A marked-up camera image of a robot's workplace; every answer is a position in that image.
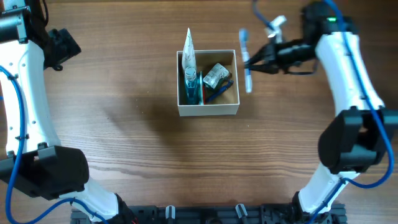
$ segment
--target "blue pen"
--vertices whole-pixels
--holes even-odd
[[[231,88],[233,83],[234,83],[234,81],[229,80],[225,86],[221,87],[220,90],[218,90],[215,94],[209,96],[209,98],[206,99],[206,103],[213,101],[217,96],[220,96],[221,94],[223,94],[225,91],[227,91],[229,88]]]
[[[244,63],[250,60],[250,55],[248,53],[248,49],[246,48],[246,42],[248,41],[248,38],[249,38],[249,32],[246,29],[240,29],[239,41],[241,43],[242,59]],[[246,93],[251,93],[253,83],[251,79],[251,72],[250,69],[248,68],[244,69],[244,82],[246,86]]]

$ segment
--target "wooden tabletop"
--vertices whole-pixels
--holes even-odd
[[[246,94],[238,30],[250,32],[250,54],[267,43],[249,0],[48,2],[48,30],[67,28],[82,49],[64,71],[45,71],[53,123],[64,146],[85,153],[91,176],[128,205],[288,203],[310,180],[319,163],[318,137],[334,118],[325,72],[320,68],[310,77],[253,73],[254,91]],[[285,15],[284,35],[297,39],[300,10],[308,2],[269,0],[259,7],[269,19]],[[376,91],[388,108],[397,109],[397,1],[338,5],[358,25]],[[196,50],[237,51],[241,105],[236,116],[178,115],[175,54],[183,49],[188,27]],[[0,145],[5,146],[1,106]],[[376,181],[386,162],[387,157],[358,181]],[[0,183],[2,202],[6,186]],[[397,186],[396,174],[377,189],[349,185],[338,201],[346,204],[349,223],[396,223]],[[20,222],[54,203],[14,192],[12,211]],[[68,223],[70,210],[62,205],[42,223]],[[6,223],[4,203],[0,211],[0,222]]]

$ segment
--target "cable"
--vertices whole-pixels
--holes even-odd
[[[45,2],[45,0],[43,0],[43,5],[44,5],[44,11],[45,11],[44,26],[46,27],[47,24],[49,23],[49,9],[47,7],[47,3]]]
[[[358,69],[358,65],[355,62],[355,58],[353,55],[353,51],[351,50],[351,47],[349,46],[349,42],[348,42],[348,38],[345,32],[345,27],[344,27],[344,18],[343,18],[343,14],[341,13],[341,11],[338,9],[337,5],[332,1],[332,0],[323,0],[325,3],[327,3],[332,10],[335,12],[336,17],[337,17],[337,23],[338,23],[338,27],[339,30],[341,31],[341,34],[343,36],[343,40],[344,40],[344,45],[348,51],[348,55],[349,58],[351,60],[351,63],[353,64],[354,70],[355,70],[355,74],[357,76],[358,79],[358,83],[359,86],[361,88],[361,91],[364,95],[364,99],[366,100],[366,104],[368,104],[370,112],[373,116],[374,121],[376,122],[377,128],[379,129],[380,135],[383,138],[384,144],[386,145],[387,148],[387,154],[388,154],[388,158],[389,158],[389,164],[388,164],[388,169],[386,171],[386,173],[381,177],[381,179],[379,179],[377,182],[373,183],[373,184],[360,184],[355,182],[354,180],[351,180],[349,178],[343,178],[340,180],[339,184],[336,186],[336,188],[334,189],[334,191],[332,191],[332,193],[330,194],[330,196],[323,202],[323,204],[321,206],[319,206],[319,208],[317,208],[315,210],[315,213],[312,215],[312,218],[306,222],[306,224],[311,224],[318,216],[319,212],[325,208],[330,200],[337,194],[337,192],[339,191],[339,189],[341,188],[341,186],[347,181],[357,187],[363,188],[363,189],[371,189],[371,188],[375,188],[380,186],[381,184],[383,184],[393,173],[394,171],[394,151],[392,150],[392,146],[390,143],[390,140],[388,138],[388,135],[386,133],[386,130],[384,128],[384,125],[379,117],[379,115],[377,114],[376,110],[373,108],[373,105],[369,99],[368,96],[368,92],[365,88],[365,85],[362,81],[359,69]]]
[[[257,8],[257,2],[258,0],[252,0],[252,7],[253,7],[253,12],[261,20],[264,25],[266,25],[270,30],[275,31],[274,27],[272,24],[261,14],[261,12]]]
[[[15,221],[15,219],[12,217],[12,213],[11,213],[11,197],[12,197],[12,190],[14,188],[16,177],[17,177],[17,174],[18,174],[19,166],[20,166],[20,163],[21,163],[22,153],[23,153],[24,144],[25,144],[25,108],[24,108],[24,101],[23,101],[21,89],[19,88],[18,82],[16,81],[15,77],[12,76],[11,73],[8,72],[1,65],[0,65],[0,72],[3,72],[7,76],[7,78],[11,81],[12,85],[14,86],[14,89],[16,91],[17,98],[18,98],[18,105],[19,105],[19,122],[20,122],[19,137],[20,137],[20,140],[19,140],[18,152],[17,152],[17,155],[16,155],[14,168],[12,169],[11,176],[10,176],[10,181],[9,181],[8,187],[7,187],[6,216],[7,216],[7,219],[9,220],[10,223],[12,223],[12,224],[20,224],[17,221]],[[55,203],[49,209],[47,209],[43,214],[39,215],[34,220],[32,220],[30,222],[27,222],[25,224],[37,223],[38,221],[43,219],[46,215],[48,215],[52,210],[54,210],[59,205],[61,205],[63,203],[66,203],[66,202],[70,202],[71,204],[72,203],[77,203],[77,204],[81,205],[90,215],[99,218],[102,222],[104,222],[104,224],[108,224],[108,222],[101,215],[98,215],[97,213],[91,211],[84,202],[82,202],[81,200],[75,199],[75,198],[66,198],[66,199],[63,199],[63,200]]]

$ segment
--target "white box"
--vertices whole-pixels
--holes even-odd
[[[207,105],[186,105],[182,51],[177,52],[177,105],[180,116],[235,115],[239,108],[238,73],[235,50],[196,50],[197,72],[203,78],[217,63],[231,72],[234,84]]]

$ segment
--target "wooden table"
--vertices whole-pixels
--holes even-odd
[[[254,73],[254,93],[247,95],[238,30],[251,33],[251,54],[267,42],[248,0],[48,2],[48,29],[67,28],[83,50],[64,71],[45,71],[55,128],[64,146],[85,153],[91,176],[127,204],[287,203],[309,181],[319,163],[318,137],[334,117],[325,72],[312,77]],[[269,19],[284,14],[284,35],[294,39],[301,37],[300,9],[308,2],[262,1],[259,7]],[[375,89],[396,109],[397,2],[338,4],[360,29]],[[241,105],[236,116],[179,117],[175,53],[182,50],[188,27],[197,50],[237,50]],[[0,118],[4,146],[4,108]],[[358,181],[380,178],[386,162]],[[349,223],[395,223],[397,186],[396,174],[373,190],[350,185],[338,201],[346,204]],[[0,192],[3,202],[2,182]],[[20,222],[54,203],[17,190],[12,201]],[[42,223],[68,223],[70,210],[62,205]],[[3,203],[0,211],[0,222],[6,223]]]

